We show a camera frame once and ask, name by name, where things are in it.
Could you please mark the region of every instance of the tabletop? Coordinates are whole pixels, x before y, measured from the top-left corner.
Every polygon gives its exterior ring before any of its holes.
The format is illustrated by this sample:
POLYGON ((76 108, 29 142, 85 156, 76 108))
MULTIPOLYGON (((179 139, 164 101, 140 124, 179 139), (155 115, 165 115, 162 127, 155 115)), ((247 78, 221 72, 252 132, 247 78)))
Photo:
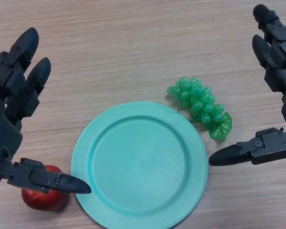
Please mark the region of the tabletop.
MULTIPOLYGON (((52 72, 40 105, 23 120, 21 157, 70 172, 74 145, 102 111, 128 101, 169 105, 166 88, 198 77, 233 118, 218 144, 201 131, 207 154, 286 127, 281 95, 271 92, 251 48, 262 34, 255 0, 0 0, 0 52, 29 27, 40 35, 36 64, 52 72)), ((286 24, 286 0, 263 0, 286 24)), ((100 229, 72 195, 63 212, 28 208, 21 190, 0 183, 0 229, 100 229)), ((205 193, 177 229, 286 229, 286 159, 209 167, 205 193)))

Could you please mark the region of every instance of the green grapes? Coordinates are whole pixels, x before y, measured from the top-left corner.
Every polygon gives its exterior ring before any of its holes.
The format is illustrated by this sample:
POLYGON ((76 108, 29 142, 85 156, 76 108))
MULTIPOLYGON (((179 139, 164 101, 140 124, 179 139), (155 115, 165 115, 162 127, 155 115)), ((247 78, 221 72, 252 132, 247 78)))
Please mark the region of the green grapes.
POLYGON ((225 140, 232 129, 232 118, 224 113, 223 105, 215 104, 216 97, 211 88, 203 87, 195 77, 190 80, 182 77, 166 91, 189 109, 194 122, 202 122, 206 126, 212 139, 225 140))

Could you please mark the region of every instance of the red apple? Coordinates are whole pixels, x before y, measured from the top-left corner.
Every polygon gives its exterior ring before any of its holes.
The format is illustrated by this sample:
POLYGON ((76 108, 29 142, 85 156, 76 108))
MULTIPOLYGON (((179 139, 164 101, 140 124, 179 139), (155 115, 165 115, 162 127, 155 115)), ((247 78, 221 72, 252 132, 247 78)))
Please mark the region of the red apple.
MULTIPOLYGON (((47 171, 62 173, 56 166, 46 165, 47 171)), ((48 193, 37 192, 29 189, 22 189, 21 195, 24 203, 30 208, 41 211, 59 211, 67 203, 70 194, 57 190, 50 190, 48 193)))

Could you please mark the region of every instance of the plastic plate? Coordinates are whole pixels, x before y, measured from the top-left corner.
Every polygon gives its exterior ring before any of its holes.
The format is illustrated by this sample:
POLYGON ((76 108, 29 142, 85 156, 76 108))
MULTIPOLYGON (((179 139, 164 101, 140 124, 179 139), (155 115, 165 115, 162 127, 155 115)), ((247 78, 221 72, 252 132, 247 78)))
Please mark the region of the plastic plate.
POLYGON ((75 146, 71 174, 91 194, 83 209, 109 229, 168 229, 197 205, 207 181, 204 144, 175 110, 152 102, 113 107, 75 146))

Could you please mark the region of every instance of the robotic hand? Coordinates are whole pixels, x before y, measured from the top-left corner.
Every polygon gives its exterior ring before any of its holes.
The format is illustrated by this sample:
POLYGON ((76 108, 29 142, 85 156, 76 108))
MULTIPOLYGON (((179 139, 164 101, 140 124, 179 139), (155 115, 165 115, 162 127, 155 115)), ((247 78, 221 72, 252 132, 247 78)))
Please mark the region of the robotic hand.
POLYGON ((22 141, 21 121, 34 113, 51 71, 49 59, 44 58, 25 80, 23 74, 37 50, 38 41, 37 31, 30 28, 17 39, 10 52, 0 53, 0 181, 4 178, 10 185, 45 193, 50 189, 91 193, 84 181, 48 172, 39 161, 22 158, 20 162, 11 162, 22 141))
MULTIPOLYGON (((255 35, 252 47, 266 71, 266 83, 273 92, 283 94, 282 114, 286 121, 286 26, 274 11, 264 5, 257 5, 253 15, 265 37, 255 35)), ((270 128, 256 132, 250 141, 238 142, 215 152, 209 158, 209 163, 212 166, 226 166, 252 161, 257 165, 282 158, 286 158, 286 132, 283 132, 283 128, 270 128)))

